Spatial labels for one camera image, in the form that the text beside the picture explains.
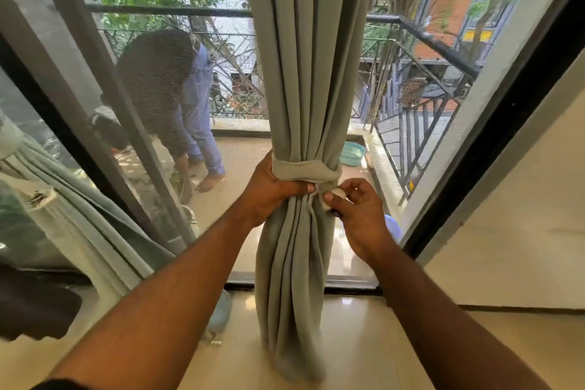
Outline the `black metal balcony railing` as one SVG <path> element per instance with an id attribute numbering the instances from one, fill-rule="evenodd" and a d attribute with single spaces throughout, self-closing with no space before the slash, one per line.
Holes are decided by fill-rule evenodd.
<path id="1" fill-rule="evenodd" d="M 459 111 L 479 68 L 405 17 L 367 16 L 385 35 L 366 37 L 352 105 L 354 123 L 375 132 L 391 167 L 391 194 L 399 207 L 413 191 Z M 267 120 L 265 90 L 252 25 L 199 34 L 218 54 L 211 117 Z"/>

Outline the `grey-green curtain tieback band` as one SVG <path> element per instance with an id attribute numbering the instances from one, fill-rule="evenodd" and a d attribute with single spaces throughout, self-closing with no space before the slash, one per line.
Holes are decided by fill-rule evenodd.
<path id="1" fill-rule="evenodd" d="M 313 183 L 322 190 L 333 189 L 338 186 L 342 174 L 340 162 L 331 169 L 320 159 L 301 162 L 281 161 L 271 152 L 272 173 L 283 181 L 304 181 Z"/>

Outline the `person's right forearm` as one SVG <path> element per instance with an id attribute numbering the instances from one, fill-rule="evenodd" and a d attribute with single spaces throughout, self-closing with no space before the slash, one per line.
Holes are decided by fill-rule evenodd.
<path id="1" fill-rule="evenodd" d="M 552 390 L 391 238 L 367 262 L 436 390 Z"/>

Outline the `teal plastic basin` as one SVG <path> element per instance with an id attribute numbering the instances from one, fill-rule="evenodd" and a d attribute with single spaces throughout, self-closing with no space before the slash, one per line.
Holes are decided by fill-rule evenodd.
<path id="1" fill-rule="evenodd" d="M 340 154 L 340 163 L 347 166 L 360 166 L 366 149 L 356 142 L 346 141 Z"/>

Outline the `blue plastic container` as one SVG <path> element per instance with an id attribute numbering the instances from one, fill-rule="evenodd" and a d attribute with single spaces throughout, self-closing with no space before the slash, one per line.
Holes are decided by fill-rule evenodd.
<path id="1" fill-rule="evenodd" d="M 397 220 L 390 216 L 389 214 L 385 214 L 384 215 L 384 221 L 385 221 L 385 225 L 387 230 L 389 231 L 389 233 L 391 234 L 393 240 L 399 244 L 400 240 L 402 239 L 402 231 L 401 228 L 399 226 L 399 223 L 397 222 Z"/>

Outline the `person's left hand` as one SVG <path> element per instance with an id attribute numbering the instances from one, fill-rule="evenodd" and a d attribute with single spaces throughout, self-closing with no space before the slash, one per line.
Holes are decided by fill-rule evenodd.
<path id="1" fill-rule="evenodd" d="M 272 173 L 270 150 L 254 170 L 245 190 L 238 198 L 237 208 L 248 218 L 252 228 L 263 224 L 267 217 L 289 198 L 281 197 L 281 181 Z"/>

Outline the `clear plastic bottle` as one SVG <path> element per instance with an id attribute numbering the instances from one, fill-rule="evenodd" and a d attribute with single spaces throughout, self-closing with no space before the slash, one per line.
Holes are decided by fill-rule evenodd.
<path id="1" fill-rule="evenodd" d="M 201 337 L 201 344 L 221 344 L 221 337 L 228 324 L 231 309 L 232 296 L 227 290 L 222 290 Z"/>

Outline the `grey-green gathered curtain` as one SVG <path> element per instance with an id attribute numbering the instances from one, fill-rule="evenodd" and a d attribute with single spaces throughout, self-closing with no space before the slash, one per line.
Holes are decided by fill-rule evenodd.
<path id="1" fill-rule="evenodd" d="M 340 162 L 352 113 L 368 0 L 250 0 L 273 152 Z M 263 224 L 256 308 L 263 347 L 284 378 L 320 384 L 320 331 L 335 217 L 322 195 L 285 200 Z"/>

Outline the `person's right hand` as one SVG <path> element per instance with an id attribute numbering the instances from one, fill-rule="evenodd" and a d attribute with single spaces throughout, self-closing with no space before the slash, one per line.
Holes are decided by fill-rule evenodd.
<path id="1" fill-rule="evenodd" d="M 386 228 L 383 201 L 374 187 L 363 178 L 344 181 L 336 191 L 356 206 L 352 217 L 340 218 L 354 253 L 374 272 L 385 267 L 398 246 Z"/>

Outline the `black door jamb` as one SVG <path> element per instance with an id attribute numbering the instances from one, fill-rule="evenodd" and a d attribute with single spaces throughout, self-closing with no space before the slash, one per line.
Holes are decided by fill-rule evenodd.
<path id="1" fill-rule="evenodd" d="M 492 100 L 464 140 L 438 192 L 404 240 L 403 251 L 419 261 L 439 231 L 455 219 L 467 196 L 516 133 L 585 49 L 585 0 L 553 0 Z"/>

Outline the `dark sliding door frame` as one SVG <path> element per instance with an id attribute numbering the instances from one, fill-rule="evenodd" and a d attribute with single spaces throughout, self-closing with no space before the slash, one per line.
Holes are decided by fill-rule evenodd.
<path id="1" fill-rule="evenodd" d="M 152 239 L 174 254 L 194 241 L 169 175 L 84 0 L 0 0 L 2 71 L 99 190 Z M 114 115 L 154 199 L 139 195 L 131 167 L 114 157 L 92 129 L 90 115 L 101 92 L 113 95 Z"/>

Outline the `pale green loose curtain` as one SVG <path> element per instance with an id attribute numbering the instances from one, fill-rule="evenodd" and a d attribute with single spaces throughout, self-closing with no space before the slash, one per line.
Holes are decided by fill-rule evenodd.
<path id="1" fill-rule="evenodd" d="M 7 118 L 0 125 L 0 182 L 107 301 L 125 296 L 175 258 Z"/>

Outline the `person's left forearm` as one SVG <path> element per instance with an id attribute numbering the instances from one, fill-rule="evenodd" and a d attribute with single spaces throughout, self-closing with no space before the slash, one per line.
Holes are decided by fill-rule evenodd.
<path id="1" fill-rule="evenodd" d="M 246 237 L 263 222 L 229 209 L 30 390 L 177 390 Z"/>

